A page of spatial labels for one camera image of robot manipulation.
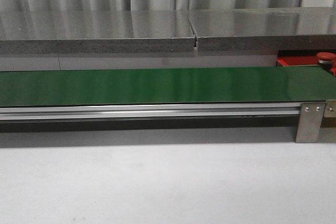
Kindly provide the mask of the green conveyor belt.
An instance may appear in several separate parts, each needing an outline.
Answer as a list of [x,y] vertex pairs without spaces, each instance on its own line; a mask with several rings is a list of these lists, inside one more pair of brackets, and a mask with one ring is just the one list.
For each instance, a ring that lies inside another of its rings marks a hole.
[[242,67],[1,73],[1,106],[335,99],[335,77],[320,67]]

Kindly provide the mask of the grey stone countertop slab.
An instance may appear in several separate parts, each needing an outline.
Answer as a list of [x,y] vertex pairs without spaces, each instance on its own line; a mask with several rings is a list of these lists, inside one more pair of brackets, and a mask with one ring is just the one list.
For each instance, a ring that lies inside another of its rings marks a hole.
[[192,52],[185,12],[1,12],[2,54]]
[[199,51],[335,49],[335,8],[191,10]]

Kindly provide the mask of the grey stone countertop right slab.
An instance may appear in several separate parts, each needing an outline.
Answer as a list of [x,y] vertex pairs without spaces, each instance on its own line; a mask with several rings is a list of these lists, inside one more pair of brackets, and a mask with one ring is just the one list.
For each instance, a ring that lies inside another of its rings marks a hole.
[[199,51],[335,49],[335,8],[191,10]]

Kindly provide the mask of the aluminium conveyor frame rail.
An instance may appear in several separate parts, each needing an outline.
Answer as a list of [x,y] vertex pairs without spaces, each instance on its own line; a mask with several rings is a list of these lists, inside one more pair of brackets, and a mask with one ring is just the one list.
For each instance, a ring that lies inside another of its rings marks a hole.
[[30,106],[1,108],[1,120],[297,115],[300,107],[300,102]]

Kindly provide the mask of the red plastic tray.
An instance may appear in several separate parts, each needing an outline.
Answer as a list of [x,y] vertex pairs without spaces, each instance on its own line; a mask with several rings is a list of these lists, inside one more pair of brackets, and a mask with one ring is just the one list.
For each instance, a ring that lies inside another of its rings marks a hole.
[[[284,56],[277,59],[277,66],[304,66],[318,65],[317,56]],[[329,72],[335,76],[335,62]]]

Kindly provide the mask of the steel conveyor end bracket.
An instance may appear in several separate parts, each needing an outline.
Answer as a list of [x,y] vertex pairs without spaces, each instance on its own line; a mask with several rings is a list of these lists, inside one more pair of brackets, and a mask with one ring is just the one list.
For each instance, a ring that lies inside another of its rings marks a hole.
[[324,118],[336,118],[336,100],[327,100],[325,103]]

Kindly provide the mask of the grey stone countertop left slab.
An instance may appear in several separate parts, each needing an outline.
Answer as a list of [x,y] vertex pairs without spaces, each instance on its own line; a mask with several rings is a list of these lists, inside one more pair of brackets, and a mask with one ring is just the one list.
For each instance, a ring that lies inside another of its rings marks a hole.
[[2,54],[192,52],[185,12],[1,12]]

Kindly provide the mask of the steel conveyor leg bracket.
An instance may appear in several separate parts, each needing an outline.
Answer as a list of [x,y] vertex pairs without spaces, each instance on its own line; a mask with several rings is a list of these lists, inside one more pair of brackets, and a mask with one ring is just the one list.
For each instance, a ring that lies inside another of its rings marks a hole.
[[324,102],[309,102],[301,105],[296,143],[317,142],[325,106]]

